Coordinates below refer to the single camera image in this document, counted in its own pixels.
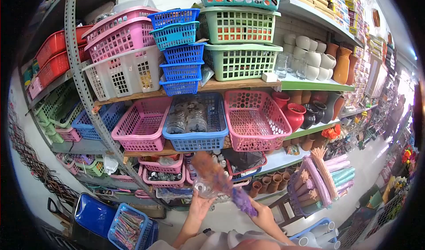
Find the light green plastic basket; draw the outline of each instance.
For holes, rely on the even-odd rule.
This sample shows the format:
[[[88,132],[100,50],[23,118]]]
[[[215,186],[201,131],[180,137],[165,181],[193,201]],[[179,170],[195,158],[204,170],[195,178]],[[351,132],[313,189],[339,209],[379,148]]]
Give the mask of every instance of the light green plastic basket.
[[[201,9],[199,31],[210,44],[272,43],[279,12],[249,6]]]
[[[279,51],[283,48],[272,44],[207,44],[204,61],[217,81],[261,78],[264,72],[273,72]]]

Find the ceramic pot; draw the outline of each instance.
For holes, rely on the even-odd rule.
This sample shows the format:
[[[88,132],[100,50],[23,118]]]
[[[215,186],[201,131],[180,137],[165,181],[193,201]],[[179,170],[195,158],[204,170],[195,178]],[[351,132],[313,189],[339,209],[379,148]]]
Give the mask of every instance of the ceramic pot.
[[[316,114],[316,120],[315,125],[321,122],[323,116],[325,115],[326,105],[324,105],[321,102],[313,101],[313,105],[317,108],[317,114]]]
[[[337,101],[337,99],[341,97],[342,95],[343,94],[340,91],[329,92],[328,100],[326,103],[325,115],[322,118],[322,123],[327,124],[332,120],[332,118],[334,117],[334,104]]]
[[[272,177],[272,182],[267,187],[267,193],[272,194],[278,190],[279,184],[282,181],[282,176],[280,174],[275,174]]]
[[[325,54],[330,54],[333,57],[337,56],[337,49],[338,49],[338,45],[333,44],[333,43],[327,43],[326,44],[326,51]]]
[[[290,91],[290,99],[288,103],[302,104],[303,91]]]
[[[317,108],[313,104],[303,104],[305,108],[302,129],[309,129],[316,121]]]
[[[347,48],[340,47],[341,55],[337,59],[337,65],[334,70],[334,80],[343,85],[347,82],[348,79],[348,67],[350,66],[350,59],[348,56],[351,51]]]
[[[259,181],[255,181],[252,183],[251,190],[248,195],[252,198],[255,198],[258,195],[258,191],[261,189],[261,183]]]
[[[309,103],[311,97],[311,91],[303,91],[301,94],[301,104]]]
[[[288,108],[285,109],[284,115],[288,122],[290,123],[290,126],[292,128],[292,131],[295,132],[300,128],[300,126],[304,122],[304,114],[305,114],[305,108],[300,104],[295,103],[289,103]]]
[[[348,86],[351,86],[354,82],[354,66],[356,65],[358,58],[356,56],[350,54],[348,59],[350,60],[350,66],[348,67],[348,77],[347,77],[346,84]]]
[[[272,178],[268,177],[268,176],[264,176],[261,179],[261,188],[258,191],[259,194],[264,194],[267,192],[267,187],[269,186],[269,184],[272,182]]]
[[[272,98],[278,104],[281,110],[284,110],[284,108],[286,108],[286,104],[288,104],[288,101],[290,99],[289,95],[285,92],[274,92],[272,93]]]

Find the blue plastic container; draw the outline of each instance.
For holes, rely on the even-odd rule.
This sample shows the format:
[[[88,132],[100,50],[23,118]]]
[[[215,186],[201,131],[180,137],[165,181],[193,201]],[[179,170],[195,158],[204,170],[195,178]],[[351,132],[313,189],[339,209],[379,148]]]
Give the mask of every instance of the blue plastic container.
[[[166,48],[195,43],[199,21],[174,23],[149,32],[155,39],[160,51]]]
[[[196,21],[199,15],[199,8],[171,9],[164,12],[150,14],[153,29],[160,29],[170,24],[186,23]]]
[[[103,105],[99,110],[99,115],[109,132],[113,130],[116,123],[121,119],[124,113],[124,102]],[[77,131],[85,139],[101,140],[85,110],[82,110],[77,118],[72,121],[71,126],[77,129]]]
[[[207,43],[194,43],[167,48],[163,51],[168,64],[187,62],[200,62],[204,55],[204,45]]]
[[[118,210],[116,211],[114,220],[112,221],[112,224],[109,228],[108,240],[121,250],[129,250],[114,235],[115,226],[116,226],[116,223],[117,223],[117,218],[120,215],[120,212],[123,211],[123,210],[132,211],[133,213],[138,214],[145,219],[145,221],[141,223],[139,239],[137,240],[137,244],[135,245],[135,250],[144,250],[147,238],[149,236],[149,232],[151,231],[151,227],[152,227],[152,224],[153,224],[152,220],[150,220],[147,217],[147,215],[144,214],[143,212],[140,212],[140,211],[136,210],[133,207],[130,207],[129,205],[127,205],[125,203],[121,203],[120,206],[118,207]]]
[[[211,151],[222,149],[224,138],[229,134],[229,128],[224,114],[223,96],[220,93],[198,93],[195,96],[179,96],[173,99],[170,112],[176,104],[195,98],[207,108],[207,124],[210,132],[192,132],[185,134],[167,133],[167,120],[165,120],[162,135],[171,141],[176,151]]]
[[[182,64],[162,64],[159,65],[164,71],[164,76],[167,81],[174,80],[189,80],[199,78],[201,74],[201,65],[204,62],[188,62]]]

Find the white floor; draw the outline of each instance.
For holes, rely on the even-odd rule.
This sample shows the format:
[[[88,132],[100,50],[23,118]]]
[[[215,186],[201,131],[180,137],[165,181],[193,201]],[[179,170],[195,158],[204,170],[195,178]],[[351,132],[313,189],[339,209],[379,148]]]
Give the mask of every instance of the white floor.
[[[340,226],[347,218],[356,210],[358,199],[375,183],[380,171],[384,167],[388,143],[385,142],[382,136],[379,136],[375,141],[371,141],[366,145],[366,148],[360,151],[358,148],[348,154],[348,159],[351,165],[356,168],[355,184],[349,189],[348,194],[340,200],[332,204],[332,208],[323,209],[306,219],[300,219],[285,227],[288,235],[296,234],[305,228],[313,225],[322,218],[330,218],[335,222],[336,226]],[[265,205],[270,205],[279,196],[261,201]],[[160,223],[159,239],[172,243],[177,237],[183,223],[186,219],[187,211],[179,212],[172,210],[167,213],[166,221],[173,227]],[[279,222],[281,216],[275,214],[275,219]],[[215,210],[209,212],[202,223],[200,231],[211,228],[213,231],[228,232],[237,230],[239,233],[246,231],[261,231],[249,217],[242,213],[237,207],[231,203],[221,203],[215,205]]]

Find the red vase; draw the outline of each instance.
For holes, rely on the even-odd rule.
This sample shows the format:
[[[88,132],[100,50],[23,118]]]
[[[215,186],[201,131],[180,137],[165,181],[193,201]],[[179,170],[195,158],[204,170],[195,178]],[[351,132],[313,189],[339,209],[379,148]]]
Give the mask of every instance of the red vase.
[[[289,103],[288,108],[284,110],[284,115],[290,123],[293,133],[303,124],[304,114],[305,108],[302,105],[296,103]]]

